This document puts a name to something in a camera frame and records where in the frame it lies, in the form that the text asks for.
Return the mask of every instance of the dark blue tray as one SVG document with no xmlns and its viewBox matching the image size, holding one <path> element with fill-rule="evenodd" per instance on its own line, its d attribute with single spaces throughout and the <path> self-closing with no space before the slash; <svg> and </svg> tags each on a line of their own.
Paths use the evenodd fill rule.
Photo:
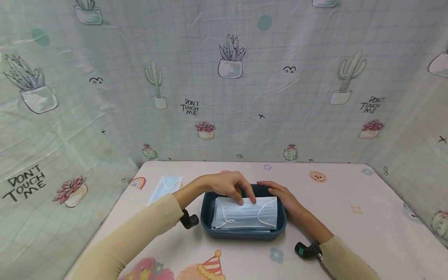
<svg viewBox="0 0 448 280">
<path fill-rule="evenodd" d="M 273 196 L 270 192 L 268 192 L 267 187 L 265 186 L 252 185 L 252 189 L 254 190 L 254 194 L 256 197 Z M 247 197 L 246 193 L 243 190 L 241 190 L 241 194 L 244 198 Z M 284 231 L 284 228 L 286 227 L 286 211 L 280 199 L 277 199 L 277 229 L 271 230 L 270 233 L 225 233 L 222 231 L 211 229 L 213 214 L 215 213 L 215 201 L 219 196 L 222 197 L 223 195 L 219 195 L 213 192 L 205 193 L 204 201 L 202 202 L 201 223 L 211 237 L 223 239 L 274 240 L 282 233 L 282 231 Z"/>
</svg>

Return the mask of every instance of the mask ear loop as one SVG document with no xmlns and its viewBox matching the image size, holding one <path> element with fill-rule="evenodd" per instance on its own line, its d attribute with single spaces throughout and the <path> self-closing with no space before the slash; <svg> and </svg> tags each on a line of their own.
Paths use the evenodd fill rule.
<svg viewBox="0 0 448 280">
<path fill-rule="evenodd" d="M 223 206 L 222 202 L 221 202 L 219 199 L 217 199 L 216 201 L 219 202 L 219 203 L 221 204 L 221 209 L 223 210 L 223 217 L 224 217 L 225 223 L 222 224 L 222 225 L 220 225 L 220 226 L 218 226 L 218 227 L 215 227 L 215 228 L 216 228 L 216 229 L 222 228 L 222 227 L 225 226 L 227 223 L 233 224 L 233 223 L 235 222 L 235 220 L 228 220 L 228 219 L 225 217 L 225 214 L 224 214 L 224 206 Z"/>
<path fill-rule="evenodd" d="M 277 227 L 276 225 L 273 225 L 273 224 L 270 224 L 270 223 L 263 222 L 263 221 L 260 219 L 260 213 L 261 213 L 261 210 L 263 210 L 263 209 L 266 207 L 266 205 L 271 204 L 271 203 L 276 202 L 276 201 L 277 201 L 276 199 L 273 199 L 272 201 L 270 201 L 270 202 L 266 203 L 265 205 L 263 205 L 263 207 L 261 207 L 260 211 L 258 211 L 257 218 L 258 218 L 258 221 L 259 221 L 260 223 L 265 224 L 265 225 L 268 225 L 268 226 L 271 226 L 271 227 L 273 227 L 273 228 L 276 228 L 276 227 Z"/>
<path fill-rule="evenodd" d="M 167 188 L 167 187 L 166 187 L 164 177 L 162 177 L 162 183 L 164 184 L 164 188 L 165 188 L 166 190 L 171 190 L 171 189 L 177 184 L 177 182 L 178 182 L 180 179 L 182 179 L 182 177 L 180 177 L 179 179 L 177 179 L 177 181 L 174 182 L 174 184 L 171 186 L 171 188 Z"/>
</svg>

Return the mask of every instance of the blue surgical mask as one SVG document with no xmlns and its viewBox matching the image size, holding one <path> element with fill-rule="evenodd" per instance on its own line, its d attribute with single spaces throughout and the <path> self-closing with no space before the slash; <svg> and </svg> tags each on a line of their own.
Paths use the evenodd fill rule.
<svg viewBox="0 0 448 280">
<path fill-rule="evenodd" d="M 216 230 L 271 230 L 277 228 L 277 197 L 257 198 L 253 204 L 243 198 L 238 205 L 232 198 L 218 197 L 211 228 Z"/>
<path fill-rule="evenodd" d="M 161 177 L 147 206 L 153 204 L 167 194 L 173 194 L 181 187 L 183 177 Z"/>
</svg>

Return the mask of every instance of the rainbow print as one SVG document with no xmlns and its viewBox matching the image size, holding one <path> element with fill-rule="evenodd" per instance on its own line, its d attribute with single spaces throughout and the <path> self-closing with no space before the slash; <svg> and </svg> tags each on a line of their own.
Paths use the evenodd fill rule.
<svg viewBox="0 0 448 280">
<path fill-rule="evenodd" d="M 137 188 L 139 190 L 143 189 L 145 184 L 146 184 L 146 179 L 143 177 L 137 177 L 129 183 L 130 186 Z"/>
</svg>

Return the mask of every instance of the beige sleeve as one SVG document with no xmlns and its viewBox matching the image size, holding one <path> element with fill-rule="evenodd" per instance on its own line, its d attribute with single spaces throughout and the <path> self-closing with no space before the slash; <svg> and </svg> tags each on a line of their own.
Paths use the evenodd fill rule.
<svg viewBox="0 0 448 280">
<path fill-rule="evenodd" d="M 172 194 L 146 207 L 93 246 L 72 280 L 116 280 L 154 238 L 176 225 L 183 212 Z"/>
<path fill-rule="evenodd" d="M 322 264 L 337 280 L 381 280 L 342 240 L 334 236 L 320 245 Z"/>
</svg>

